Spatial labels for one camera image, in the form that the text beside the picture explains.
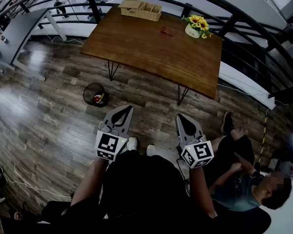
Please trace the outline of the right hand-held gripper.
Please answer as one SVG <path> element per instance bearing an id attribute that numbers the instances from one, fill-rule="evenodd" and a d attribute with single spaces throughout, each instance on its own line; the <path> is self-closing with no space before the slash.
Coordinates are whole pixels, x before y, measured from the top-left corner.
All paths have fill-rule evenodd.
<path id="1" fill-rule="evenodd" d="M 207 141 L 199 123 L 184 114 L 178 114 L 175 122 L 180 141 L 185 143 L 187 139 L 192 140 L 180 144 L 180 157 L 190 169 L 207 165 L 214 158 L 214 153 L 211 141 Z"/>

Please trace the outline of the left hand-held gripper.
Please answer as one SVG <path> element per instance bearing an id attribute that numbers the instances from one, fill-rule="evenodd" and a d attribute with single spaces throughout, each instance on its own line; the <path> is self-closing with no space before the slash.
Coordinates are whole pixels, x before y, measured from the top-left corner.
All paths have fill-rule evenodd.
<path id="1" fill-rule="evenodd" d="M 95 150 L 97 156 L 115 161 L 126 148 L 128 132 L 133 115 L 133 106 L 123 105 L 112 109 L 104 117 L 101 129 L 97 131 Z"/>

